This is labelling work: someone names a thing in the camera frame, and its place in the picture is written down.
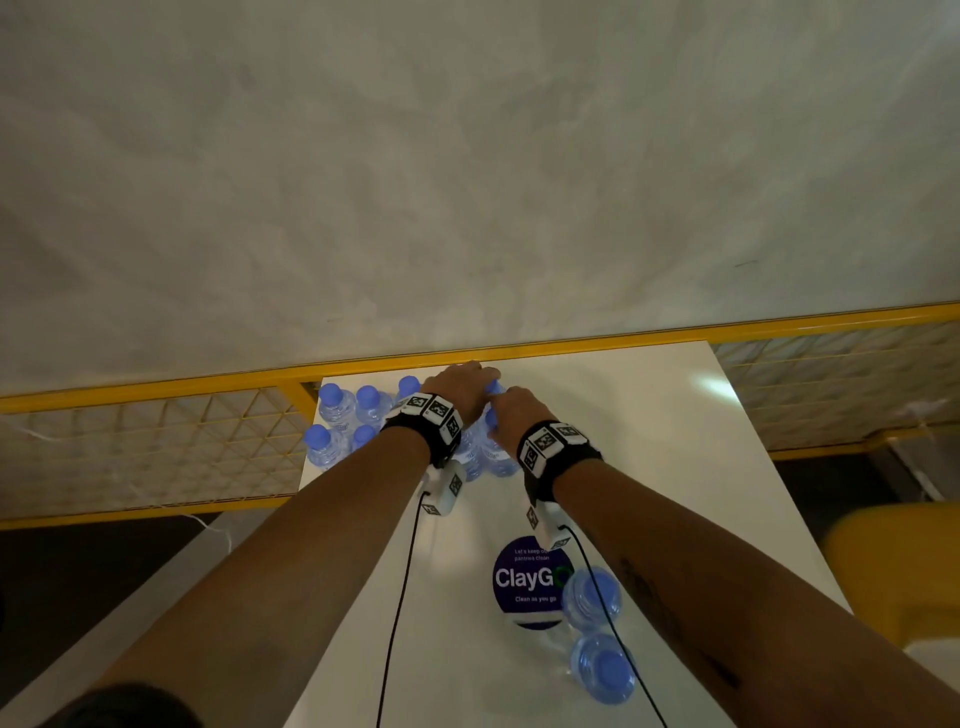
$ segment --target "wristband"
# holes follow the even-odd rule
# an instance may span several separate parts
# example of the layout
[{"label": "wristband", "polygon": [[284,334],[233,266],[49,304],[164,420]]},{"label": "wristband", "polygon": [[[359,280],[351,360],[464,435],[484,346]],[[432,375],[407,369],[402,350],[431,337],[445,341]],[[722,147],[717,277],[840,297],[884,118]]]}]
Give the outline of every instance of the wristband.
[{"label": "wristband", "polygon": [[422,435],[434,468],[442,469],[460,447],[464,421],[453,404],[439,395],[416,392],[398,401],[383,419],[383,429],[407,427]]},{"label": "wristband", "polygon": [[573,425],[543,420],[523,434],[516,460],[524,470],[523,484],[530,502],[553,501],[553,483],[581,460],[603,460],[600,450]]}]

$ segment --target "black cable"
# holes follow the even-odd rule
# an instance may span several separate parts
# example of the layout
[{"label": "black cable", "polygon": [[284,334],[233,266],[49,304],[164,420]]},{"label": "black cable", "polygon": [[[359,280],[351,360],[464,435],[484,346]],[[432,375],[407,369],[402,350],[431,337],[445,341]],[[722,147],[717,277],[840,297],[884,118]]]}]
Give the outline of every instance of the black cable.
[{"label": "black cable", "polygon": [[577,548],[580,549],[580,554],[584,557],[584,563],[587,564],[587,570],[590,572],[590,578],[593,579],[593,588],[597,591],[597,596],[600,597],[600,606],[603,607],[603,613],[607,617],[607,623],[610,625],[610,629],[613,630],[613,636],[616,637],[617,644],[620,645],[620,649],[623,650],[623,656],[627,658],[627,662],[630,663],[630,668],[634,671],[636,676],[636,681],[643,688],[644,693],[646,693],[647,700],[650,701],[651,707],[654,709],[654,713],[657,714],[657,717],[660,719],[660,725],[663,728],[667,728],[666,721],[663,719],[663,716],[660,714],[660,708],[657,707],[657,703],[654,702],[653,695],[650,694],[650,691],[647,690],[646,683],[643,682],[643,678],[640,677],[640,673],[634,665],[634,658],[630,656],[630,652],[627,649],[627,646],[623,643],[623,640],[620,639],[620,635],[617,634],[616,627],[613,626],[613,620],[611,619],[610,612],[607,611],[607,603],[603,600],[603,594],[600,592],[600,585],[597,583],[597,577],[593,573],[593,567],[590,565],[590,560],[587,558],[587,552],[584,551],[583,545],[580,543],[580,539],[577,538],[577,534],[573,532],[573,529],[570,526],[564,524],[561,526],[561,529],[564,531],[569,531],[570,535],[573,537],[573,540],[577,542]]},{"label": "black cable", "polygon": [[390,631],[390,641],[387,643],[387,664],[383,666],[383,685],[380,686],[380,706],[376,709],[376,728],[380,728],[380,718],[383,717],[383,698],[387,694],[387,674],[390,672],[390,655],[394,651],[394,637],[396,637],[396,626],[400,622],[400,609],[403,608],[403,595],[407,593],[407,578],[410,576],[410,562],[414,556],[414,541],[417,539],[417,522],[420,520],[420,507],[423,505],[423,498],[429,495],[429,493],[423,491],[423,493],[420,494],[420,500],[417,501],[417,515],[414,516],[414,532],[410,536],[410,551],[407,553],[407,568],[403,572],[403,587],[400,589],[400,601],[396,603],[394,628]]}]

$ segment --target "skin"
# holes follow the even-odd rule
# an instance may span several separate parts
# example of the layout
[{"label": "skin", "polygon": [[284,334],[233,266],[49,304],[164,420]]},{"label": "skin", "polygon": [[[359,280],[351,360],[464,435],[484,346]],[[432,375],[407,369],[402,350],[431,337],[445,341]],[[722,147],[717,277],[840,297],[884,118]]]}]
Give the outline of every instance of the skin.
[{"label": "skin", "polygon": [[[452,401],[465,425],[489,399],[494,439],[516,452],[552,415],[522,388],[486,397],[496,378],[469,362],[422,391]],[[164,688],[210,728],[282,726],[428,460],[413,430],[378,434],[278,509],[94,687]],[[568,470],[554,494],[737,725],[960,725],[960,695],[716,524],[600,461]]]}]

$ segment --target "water bottle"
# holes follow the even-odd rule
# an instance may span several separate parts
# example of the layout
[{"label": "water bottle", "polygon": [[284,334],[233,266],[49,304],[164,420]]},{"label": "water bottle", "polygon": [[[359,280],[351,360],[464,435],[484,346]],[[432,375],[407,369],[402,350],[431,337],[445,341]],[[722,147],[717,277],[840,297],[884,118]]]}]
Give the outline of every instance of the water bottle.
[{"label": "water bottle", "polygon": [[570,670],[593,699],[605,705],[619,705],[630,698],[636,678],[627,656],[613,635],[596,632],[584,635],[570,652]]},{"label": "water bottle", "polygon": [[356,427],[356,397],[332,381],[320,388],[320,416],[331,429],[347,433]]},{"label": "water bottle", "polygon": [[394,406],[394,401],[386,392],[378,392],[376,387],[365,384],[357,390],[357,420],[361,425],[370,425],[374,429],[383,426],[383,416]]},{"label": "water bottle", "polygon": [[376,430],[370,425],[360,425],[353,430],[353,450],[359,450],[376,435]]},{"label": "water bottle", "polygon": [[[487,423],[487,429],[496,429],[496,412],[492,409],[487,411],[484,418]],[[480,451],[483,453],[484,464],[487,470],[497,477],[508,477],[520,469],[519,464],[510,456],[504,448],[495,443],[489,435],[484,435],[480,442]]]},{"label": "water bottle", "polygon": [[476,430],[473,426],[464,430],[460,447],[453,453],[453,459],[464,466],[464,471],[467,473],[467,483],[480,477],[483,472],[483,459],[480,455]]},{"label": "water bottle", "polygon": [[[603,596],[603,603],[607,605],[607,612],[613,621],[620,614],[622,606],[620,585],[606,569],[593,567],[593,575],[596,577],[597,584],[600,585],[600,595]],[[593,586],[590,572],[586,569],[574,571],[570,580],[564,584],[561,609],[564,610],[570,625],[585,635],[607,626],[603,605],[597,596],[596,587]]]},{"label": "water bottle", "polygon": [[306,459],[324,470],[332,468],[348,454],[347,436],[323,425],[311,425],[303,433]]},{"label": "water bottle", "polygon": [[396,401],[402,400],[404,397],[410,397],[414,392],[420,391],[420,380],[413,375],[407,375],[400,380],[400,383],[396,386]]}]

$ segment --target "circular sticker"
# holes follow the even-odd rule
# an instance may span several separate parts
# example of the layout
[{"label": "circular sticker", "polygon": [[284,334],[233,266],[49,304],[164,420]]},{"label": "circular sticker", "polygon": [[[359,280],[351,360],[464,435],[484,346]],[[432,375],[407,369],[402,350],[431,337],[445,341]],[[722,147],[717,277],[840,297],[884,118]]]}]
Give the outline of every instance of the circular sticker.
[{"label": "circular sticker", "polygon": [[493,564],[493,595],[500,609],[524,629],[549,629],[563,620],[561,595],[573,575],[562,548],[544,551],[536,536],[507,544]]}]

